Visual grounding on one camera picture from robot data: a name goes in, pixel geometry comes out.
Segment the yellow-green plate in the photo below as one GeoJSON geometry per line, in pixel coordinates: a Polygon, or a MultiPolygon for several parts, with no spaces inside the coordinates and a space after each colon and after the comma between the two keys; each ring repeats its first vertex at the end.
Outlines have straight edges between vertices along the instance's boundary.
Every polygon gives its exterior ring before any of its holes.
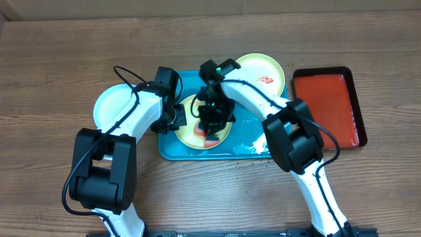
{"type": "Polygon", "coordinates": [[[285,87],[285,74],[280,64],[268,55],[250,53],[236,60],[256,82],[273,94],[281,95],[285,87]]]}
{"type": "MultiPolygon", "coordinates": [[[[194,148],[194,149],[210,149],[210,148],[203,148],[201,146],[201,142],[199,141],[199,138],[194,134],[194,128],[195,125],[200,122],[199,118],[195,118],[190,111],[191,103],[193,101],[193,98],[195,97],[195,94],[186,97],[182,101],[182,105],[185,108],[186,112],[186,119],[187,119],[187,125],[180,127],[179,130],[175,131],[178,139],[185,144],[188,147],[194,148]]],[[[232,127],[232,123],[229,122],[225,129],[217,132],[215,135],[218,136],[221,140],[220,143],[222,143],[230,133],[232,127]]]]}

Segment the red sponge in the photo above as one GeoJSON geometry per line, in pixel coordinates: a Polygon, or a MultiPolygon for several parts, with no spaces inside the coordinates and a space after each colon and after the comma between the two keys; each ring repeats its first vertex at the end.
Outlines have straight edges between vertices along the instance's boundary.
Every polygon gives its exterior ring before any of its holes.
{"type": "Polygon", "coordinates": [[[221,142],[220,138],[215,134],[207,135],[203,125],[200,122],[195,125],[194,134],[199,138],[203,148],[211,148],[221,142]]]}

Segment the light blue plate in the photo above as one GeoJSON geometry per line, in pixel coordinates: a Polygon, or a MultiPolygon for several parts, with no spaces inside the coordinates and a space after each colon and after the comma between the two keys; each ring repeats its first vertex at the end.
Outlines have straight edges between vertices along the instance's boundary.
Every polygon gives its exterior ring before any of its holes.
{"type": "Polygon", "coordinates": [[[126,84],[118,84],[105,90],[95,102],[93,120],[96,127],[112,120],[132,98],[132,90],[126,84]]]}

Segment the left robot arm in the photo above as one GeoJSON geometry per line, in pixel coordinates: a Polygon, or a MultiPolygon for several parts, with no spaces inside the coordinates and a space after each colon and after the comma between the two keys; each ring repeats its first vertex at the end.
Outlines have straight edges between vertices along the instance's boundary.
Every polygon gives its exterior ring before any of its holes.
{"type": "Polygon", "coordinates": [[[153,81],[137,86],[124,80],[95,103],[97,129],[83,128],[75,139],[72,170],[62,189],[62,205],[73,215],[98,216],[105,236],[146,236],[133,205],[137,186],[136,146],[148,128],[167,134],[186,125],[177,104],[182,79],[159,67],[153,81]]]}

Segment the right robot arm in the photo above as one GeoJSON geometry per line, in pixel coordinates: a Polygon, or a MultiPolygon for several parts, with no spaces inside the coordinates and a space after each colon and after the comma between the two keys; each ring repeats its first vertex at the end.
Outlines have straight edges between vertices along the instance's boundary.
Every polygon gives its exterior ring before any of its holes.
{"type": "Polygon", "coordinates": [[[325,128],[315,123],[307,104],[290,101],[253,82],[233,59],[221,64],[208,60],[199,76],[206,84],[196,98],[203,101],[197,117],[206,137],[234,121],[239,103],[261,122],[271,158],[299,185],[311,215],[313,236],[353,236],[353,229],[338,207],[328,179],[322,149],[325,128]]]}

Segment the teal plastic tray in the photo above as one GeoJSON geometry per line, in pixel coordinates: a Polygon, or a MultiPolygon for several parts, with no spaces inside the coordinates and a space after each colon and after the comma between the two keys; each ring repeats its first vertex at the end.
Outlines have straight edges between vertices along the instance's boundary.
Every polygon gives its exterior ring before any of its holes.
{"type": "MultiPolygon", "coordinates": [[[[198,70],[178,71],[178,74],[184,83],[181,100],[196,94],[200,87],[205,85],[198,70]]],[[[286,86],[280,97],[287,99],[286,86]]],[[[159,152],[165,159],[172,161],[270,158],[261,121],[238,104],[235,105],[234,116],[236,122],[232,125],[228,137],[216,147],[188,147],[178,139],[175,131],[172,131],[159,134],[159,152]]]]}

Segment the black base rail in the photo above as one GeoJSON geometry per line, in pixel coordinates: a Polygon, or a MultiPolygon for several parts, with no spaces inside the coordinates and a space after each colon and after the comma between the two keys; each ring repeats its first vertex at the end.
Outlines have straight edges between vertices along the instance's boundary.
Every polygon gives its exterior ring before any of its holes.
{"type": "MultiPolygon", "coordinates": [[[[89,233],[86,237],[108,237],[109,233],[89,233]]],[[[305,237],[316,236],[310,228],[289,228],[279,231],[245,231],[245,232],[176,232],[176,231],[149,231],[149,237],[305,237]]],[[[352,227],[350,236],[378,237],[376,228],[352,227]]]]}

